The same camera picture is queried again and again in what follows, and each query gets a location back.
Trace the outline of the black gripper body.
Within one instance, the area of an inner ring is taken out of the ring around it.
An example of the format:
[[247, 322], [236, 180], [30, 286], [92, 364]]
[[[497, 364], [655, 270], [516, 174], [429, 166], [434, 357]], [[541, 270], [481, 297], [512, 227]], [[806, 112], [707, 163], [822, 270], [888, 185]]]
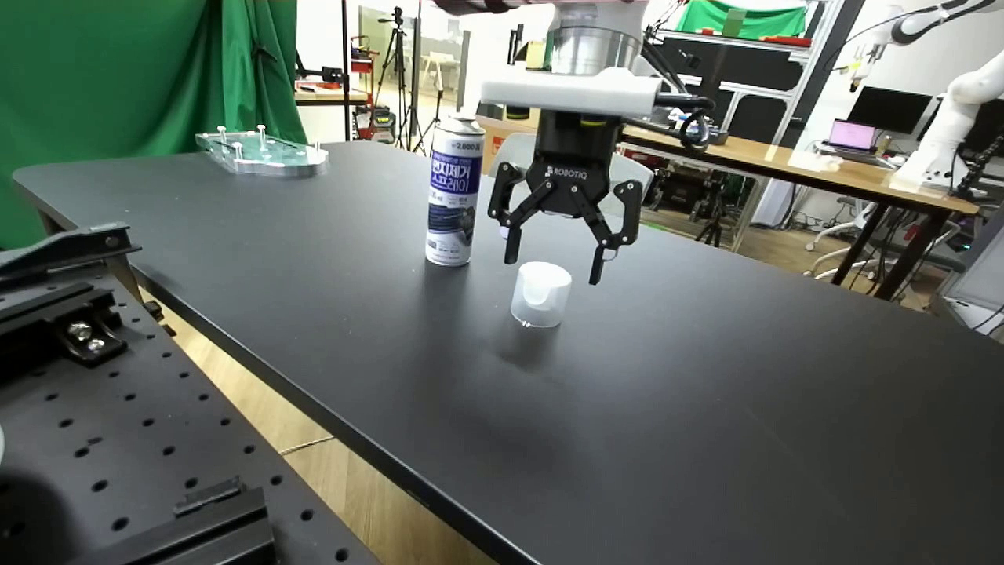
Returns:
[[530, 194], [517, 204], [517, 221], [534, 213], [565, 213], [582, 221], [596, 240], [612, 230], [598, 209], [610, 194], [610, 163], [621, 122], [612, 116], [542, 110], [536, 147], [527, 169]]

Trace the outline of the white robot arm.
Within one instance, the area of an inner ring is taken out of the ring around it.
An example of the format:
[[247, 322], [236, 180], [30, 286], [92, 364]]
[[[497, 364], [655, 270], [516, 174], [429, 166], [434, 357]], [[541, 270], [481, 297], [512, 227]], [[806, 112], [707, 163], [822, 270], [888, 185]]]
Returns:
[[610, 180], [626, 112], [655, 104], [659, 82], [635, 73], [647, 0], [434, 0], [442, 11], [516, 11], [552, 3], [546, 70], [509, 70], [481, 88], [482, 100], [536, 106], [527, 166], [498, 163], [487, 213], [504, 230], [504, 262], [521, 255], [534, 213], [582, 221], [596, 240], [591, 284], [607, 258], [637, 241], [644, 185]]

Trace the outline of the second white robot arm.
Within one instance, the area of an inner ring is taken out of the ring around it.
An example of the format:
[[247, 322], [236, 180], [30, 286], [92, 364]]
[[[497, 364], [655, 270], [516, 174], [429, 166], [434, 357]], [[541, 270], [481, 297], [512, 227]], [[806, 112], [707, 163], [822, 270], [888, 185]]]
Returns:
[[[915, 44], [938, 25], [974, 15], [979, 10], [992, 10], [997, 0], [936, 0], [918, 10], [908, 10], [890, 25], [890, 42], [900, 47]], [[949, 82], [942, 106], [926, 129], [915, 152], [904, 161], [904, 166], [890, 175], [893, 189], [951, 189], [951, 166], [958, 161], [958, 147], [965, 140], [975, 126], [979, 110], [1004, 93], [1004, 50], [985, 60], [979, 70], [960, 73]]]

